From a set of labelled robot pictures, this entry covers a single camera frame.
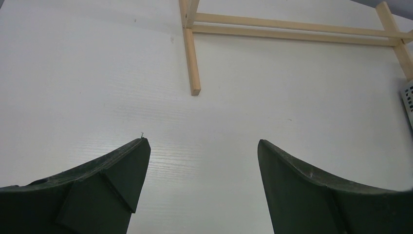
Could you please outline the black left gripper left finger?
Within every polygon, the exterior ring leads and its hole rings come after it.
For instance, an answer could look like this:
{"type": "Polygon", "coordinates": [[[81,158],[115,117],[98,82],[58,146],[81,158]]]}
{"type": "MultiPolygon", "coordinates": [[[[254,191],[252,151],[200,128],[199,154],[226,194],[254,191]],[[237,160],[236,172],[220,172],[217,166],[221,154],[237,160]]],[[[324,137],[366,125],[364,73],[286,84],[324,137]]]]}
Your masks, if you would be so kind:
{"type": "Polygon", "coordinates": [[[137,138],[101,157],[25,186],[0,190],[3,234],[125,234],[150,161],[137,138]]]}

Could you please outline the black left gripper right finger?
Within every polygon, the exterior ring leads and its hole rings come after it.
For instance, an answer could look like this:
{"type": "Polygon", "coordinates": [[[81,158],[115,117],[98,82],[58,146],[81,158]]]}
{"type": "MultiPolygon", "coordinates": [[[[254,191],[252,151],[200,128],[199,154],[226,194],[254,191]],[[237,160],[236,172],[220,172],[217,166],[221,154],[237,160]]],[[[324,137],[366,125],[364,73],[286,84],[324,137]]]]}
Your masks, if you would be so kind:
{"type": "Polygon", "coordinates": [[[263,188],[276,234],[410,234],[413,192],[364,185],[258,144],[263,188]]]}

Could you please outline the clear plastic basket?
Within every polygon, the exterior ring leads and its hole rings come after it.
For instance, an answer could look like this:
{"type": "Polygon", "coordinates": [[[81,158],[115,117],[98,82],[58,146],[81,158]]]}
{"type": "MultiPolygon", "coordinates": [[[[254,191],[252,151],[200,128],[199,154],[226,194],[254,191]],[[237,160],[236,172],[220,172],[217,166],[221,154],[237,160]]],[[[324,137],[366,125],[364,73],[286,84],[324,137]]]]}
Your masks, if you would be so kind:
{"type": "Polygon", "coordinates": [[[411,128],[413,127],[413,81],[410,80],[400,89],[400,95],[409,119],[411,128]]]}

